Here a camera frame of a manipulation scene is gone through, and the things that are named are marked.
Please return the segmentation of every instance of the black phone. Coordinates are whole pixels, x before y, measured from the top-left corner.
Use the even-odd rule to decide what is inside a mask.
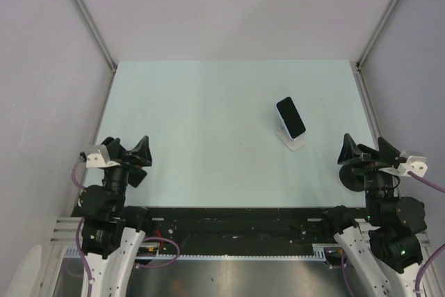
[[[292,140],[306,132],[306,127],[291,97],[287,97],[278,102],[277,110],[283,120],[284,128]]]

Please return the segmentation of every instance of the tabletop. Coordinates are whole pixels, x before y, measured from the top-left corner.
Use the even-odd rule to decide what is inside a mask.
[[[275,134],[288,96],[307,129],[295,152]],[[126,205],[364,207],[338,177],[347,132],[373,147],[347,60],[121,62],[97,141],[149,136],[153,166]]]

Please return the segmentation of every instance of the phone stand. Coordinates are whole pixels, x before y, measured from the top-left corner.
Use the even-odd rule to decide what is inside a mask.
[[[277,134],[278,137],[280,137],[280,139],[282,140],[282,142],[284,144],[286,144],[286,146],[292,151],[296,151],[298,150],[300,147],[302,147],[305,144],[305,141],[303,140],[303,135],[295,138],[294,140],[291,139],[291,137],[289,137],[287,131],[285,128],[279,128],[277,129],[277,131],[275,132]]]

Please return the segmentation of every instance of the gray wall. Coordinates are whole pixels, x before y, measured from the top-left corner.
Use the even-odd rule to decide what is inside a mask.
[[[426,178],[445,186],[445,0],[402,0],[364,66],[383,135],[428,157]],[[428,236],[445,242],[445,194],[403,179],[403,195],[426,205]],[[445,255],[440,263],[445,275]]]
[[[0,0],[0,296],[69,214],[111,78],[70,0]]]

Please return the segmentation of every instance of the purple cable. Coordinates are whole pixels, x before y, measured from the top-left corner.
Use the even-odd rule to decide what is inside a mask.
[[[74,164],[74,167],[72,168],[72,171],[71,171],[71,180],[73,181],[73,183],[76,185],[77,188],[79,188],[81,190],[85,190],[86,187],[83,184],[81,184],[79,181],[77,181],[77,179],[76,179],[76,171],[77,171],[77,168],[79,167],[81,162],[82,161],[80,159],[77,159],[76,163]]]
[[[423,274],[426,272],[431,263],[445,250],[445,244],[440,246],[436,251],[430,256],[428,260],[426,260],[425,264],[420,268],[419,272],[416,276],[416,284],[414,285],[416,291],[416,297],[421,297],[421,294],[418,292],[420,289],[420,281],[422,281]]]
[[[149,240],[158,240],[158,241],[165,241],[166,243],[171,243],[175,248],[176,248],[176,255],[173,259],[171,259],[170,261],[167,261],[163,264],[155,264],[150,266],[149,264],[138,264],[139,267],[142,268],[161,268],[164,266],[168,266],[169,264],[172,264],[173,262],[175,262],[177,260],[177,258],[181,255],[181,250],[179,249],[179,245],[177,243],[175,243],[173,240],[167,239],[167,238],[162,238],[160,236],[149,236],[148,238],[145,238],[144,240],[142,240],[142,242],[146,242]]]
[[[426,184],[427,186],[430,186],[431,188],[434,188],[436,191],[441,191],[442,193],[445,193],[445,188],[441,187],[437,184],[433,184],[431,181],[428,181],[420,176],[418,176],[417,174],[413,173],[412,171],[408,171],[408,174],[411,175],[413,178],[419,180],[420,182],[423,182],[424,184]]]
[[[81,232],[81,226],[83,224],[83,221],[85,220],[84,217],[81,218],[81,221],[79,222],[79,225],[77,225],[77,230],[76,230],[76,247],[77,247],[77,252],[79,252],[79,255],[81,257],[82,263],[83,263],[83,267],[85,268],[85,272],[86,275],[88,276],[88,293],[87,293],[87,297],[91,297],[91,292],[92,292],[92,286],[90,284],[90,281],[92,280],[92,273],[91,273],[91,268],[88,265],[88,262],[86,261],[85,255],[82,252],[82,248],[81,248],[81,240],[80,240],[80,232]]]
[[[350,297],[354,297],[353,290],[350,288],[348,278],[346,277],[345,252],[342,252],[342,254],[341,254],[341,273],[343,274],[343,279],[345,281],[346,287],[348,288]]]

